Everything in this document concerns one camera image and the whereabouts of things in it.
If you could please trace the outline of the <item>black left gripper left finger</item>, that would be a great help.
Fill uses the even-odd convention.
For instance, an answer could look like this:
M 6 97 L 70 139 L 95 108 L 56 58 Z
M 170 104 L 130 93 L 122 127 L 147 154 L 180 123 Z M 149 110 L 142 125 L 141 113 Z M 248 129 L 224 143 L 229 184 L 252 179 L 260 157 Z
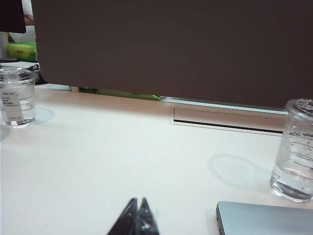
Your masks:
M 137 198 L 132 198 L 107 235 L 134 235 L 135 220 L 137 218 Z

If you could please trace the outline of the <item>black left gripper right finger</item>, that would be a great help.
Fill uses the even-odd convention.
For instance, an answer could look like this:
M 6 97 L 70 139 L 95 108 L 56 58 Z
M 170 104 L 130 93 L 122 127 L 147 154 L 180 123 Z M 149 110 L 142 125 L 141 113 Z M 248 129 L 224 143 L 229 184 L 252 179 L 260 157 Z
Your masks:
M 159 235 L 157 222 L 150 210 L 148 201 L 143 197 L 134 221 L 135 235 Z

